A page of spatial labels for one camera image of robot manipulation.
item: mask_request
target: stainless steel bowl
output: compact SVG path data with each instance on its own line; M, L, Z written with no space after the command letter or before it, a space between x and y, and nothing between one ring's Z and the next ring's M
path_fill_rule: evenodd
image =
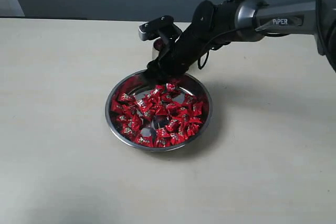
M179 89L181 90L181 95L174 99L175 101L182 102L184 99L184 94L192 94L197 96L198 99L202 100L204 102L203 109L202 109L202 120L204 121L204 124L201 126L199 132L190 137L187 141L179 144L179 145L173 145L169 147L163 147L163 148L151 148L142 146L139 144L135 144L132 141L128 140L126 137L121 135L118 130L120 130L118 123L116 123L116 114L114 112L110 111L111 107L111 100L117 98L119 94L126 93L126 94L132 94L137 99L143 98L144 94L148 94L150 90L152 90L154 87L149 86L146 84L142 78L144 70L136 72L134 74L131 74L130 76L127 76L125 79L120 81L111 91L109 97L107 98L106 105L105 105L105 116L107 123L113 132L113 134L126 143L127 145L130 145L135 148L139 148L145 151L150 152L166 152L166 151L172 151L178 148L181 148L182 146L190 143L191 141L195 140L197 137L199 137L204 130L209 125L211 115L212 115L212 101L211 97L209 95L209 92L206 90L206 88L194 77L192 77L189 74L185 74L181 81L179 82ZM154 126L152 123L152 126L147 126L146 130L149 132L152 132L154 130Z

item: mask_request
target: table surface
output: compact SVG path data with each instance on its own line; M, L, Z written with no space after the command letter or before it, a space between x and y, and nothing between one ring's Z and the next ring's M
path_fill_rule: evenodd
M336 74L314 38L211 52L190 73L213 99L208 129L147 153L104 117L151 59L139 24L0 20L3 223L334 223Z

